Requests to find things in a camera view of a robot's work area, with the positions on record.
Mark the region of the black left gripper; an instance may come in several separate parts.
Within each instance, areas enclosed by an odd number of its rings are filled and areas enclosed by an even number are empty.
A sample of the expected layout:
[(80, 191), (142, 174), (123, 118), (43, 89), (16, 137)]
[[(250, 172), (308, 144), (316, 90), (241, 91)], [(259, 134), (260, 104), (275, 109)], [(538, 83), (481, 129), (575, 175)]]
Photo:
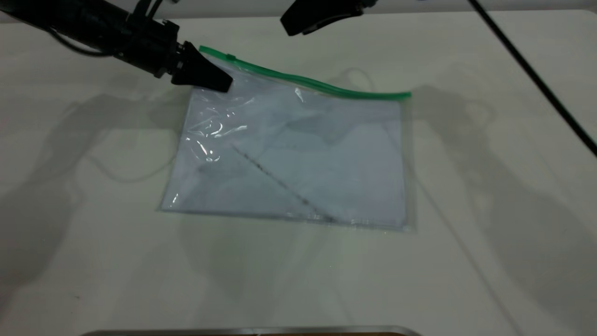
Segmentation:
[(196, 86), (227, 93), (233, 78), (211, 63), (190, 42), (178, 42), (180, 26), (172, 21), (130, 16), (123, 28), (124, 46), (113, 57), (149, 72), (156, 78), (171, 76), (173, 85)]

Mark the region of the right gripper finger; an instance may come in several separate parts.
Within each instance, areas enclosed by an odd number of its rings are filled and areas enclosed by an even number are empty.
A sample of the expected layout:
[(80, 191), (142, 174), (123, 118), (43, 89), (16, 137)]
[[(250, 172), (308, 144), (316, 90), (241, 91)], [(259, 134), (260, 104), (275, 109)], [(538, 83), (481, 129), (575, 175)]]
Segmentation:
[(281, 23), (288, 36), (301, 35), (307, 19), (316, 14), (362, 8), (360, 0), (295, 0), (281, 17)]
[(360, 17), (362, 15), (364, 15), (364, 10), (362, 8), (349, 8), (341, 11), (332, 11), (316, 14), (311, 18), (307, 19), (307, 22), (305, 23), (304, 27), (301, 28), (301, 34), (311, 34), (326, 26), (332, 25), (335, 22), (343, 21), (354, 17)]

